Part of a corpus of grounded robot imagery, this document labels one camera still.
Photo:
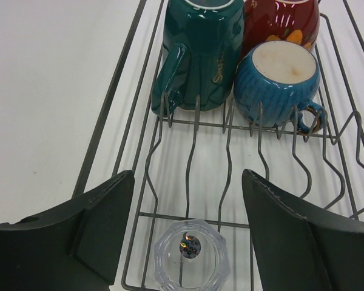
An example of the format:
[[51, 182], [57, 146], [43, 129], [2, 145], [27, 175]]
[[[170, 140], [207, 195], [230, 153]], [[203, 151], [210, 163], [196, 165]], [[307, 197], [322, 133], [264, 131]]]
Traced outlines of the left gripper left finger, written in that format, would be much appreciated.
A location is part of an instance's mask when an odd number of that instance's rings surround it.
[[125, 170], [58, 206], [0, 224], [0, 290], [109, 290], [134, 185]]

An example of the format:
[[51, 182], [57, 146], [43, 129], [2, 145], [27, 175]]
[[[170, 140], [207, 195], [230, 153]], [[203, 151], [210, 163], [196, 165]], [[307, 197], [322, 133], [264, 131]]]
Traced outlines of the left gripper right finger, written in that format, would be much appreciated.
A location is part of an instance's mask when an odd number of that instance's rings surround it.
[[241, 182], [263, 290], [364, 290], [364, 222], [315, 206], [249, 169]]

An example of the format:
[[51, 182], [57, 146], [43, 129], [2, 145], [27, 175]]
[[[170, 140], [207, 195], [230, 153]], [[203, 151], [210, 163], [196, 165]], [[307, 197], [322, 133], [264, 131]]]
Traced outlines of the clear glass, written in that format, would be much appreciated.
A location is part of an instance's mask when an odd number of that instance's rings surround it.
[[226, 240], [203, 219], [175, 221], [153, 245], [160, 290], [221, 290], [230, 274]]

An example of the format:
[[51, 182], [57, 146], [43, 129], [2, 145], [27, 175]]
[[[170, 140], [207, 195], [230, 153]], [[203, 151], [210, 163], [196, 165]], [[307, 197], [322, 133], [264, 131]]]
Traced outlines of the wire dish rack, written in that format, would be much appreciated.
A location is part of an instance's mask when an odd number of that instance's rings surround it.
[[135, 190], [113, 290], [156, 290], [153, 245], [173, 222], [204, 219], [227, 241], [225, 290], [261, 290], [241, 175], [252, 169], [331, 212], [364, 221], [364, 1], [320, 1], [313, 54], [322, 71], [315, 102], [324, 129], [297, 135], [293, 122], [250, 125], [234, 100], [207, 113], [150, 111], [161, 67], [166, 1], [121, 1], [127, 30], [74, 195], [122, 170]]

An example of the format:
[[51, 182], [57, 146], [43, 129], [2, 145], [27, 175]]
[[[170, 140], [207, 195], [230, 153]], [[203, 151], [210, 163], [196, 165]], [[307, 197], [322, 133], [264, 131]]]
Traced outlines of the dark blue cup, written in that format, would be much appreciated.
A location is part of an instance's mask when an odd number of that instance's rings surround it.
[[301, 135], [326, 124], [323, 107], [313, 101], [320, 85], [315, 56], [298, 44], [268, 41], [254, 47], [240, 62], [234, 80], [238, 111], [262, 127], [297, 121]]

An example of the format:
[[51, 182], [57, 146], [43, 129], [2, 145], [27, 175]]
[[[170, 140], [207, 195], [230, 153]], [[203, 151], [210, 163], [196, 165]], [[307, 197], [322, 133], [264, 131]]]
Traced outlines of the red cup white inside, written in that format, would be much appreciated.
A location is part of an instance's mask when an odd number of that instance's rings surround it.
[[307, 50], [314, 48], [320, 26], [316, 0], [244, 2], [245, 21], [241, 57], [266, 41], [288, 41]]

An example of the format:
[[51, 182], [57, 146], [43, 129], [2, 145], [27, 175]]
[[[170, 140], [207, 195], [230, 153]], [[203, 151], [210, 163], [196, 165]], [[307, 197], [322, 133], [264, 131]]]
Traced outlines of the dark green mug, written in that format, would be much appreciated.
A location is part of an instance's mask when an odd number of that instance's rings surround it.
[[243, 1], [169, 1], [163, 28], [163, 66], [152, 89], [152, 111], [202, 112], [228, 98], [241, 56]]

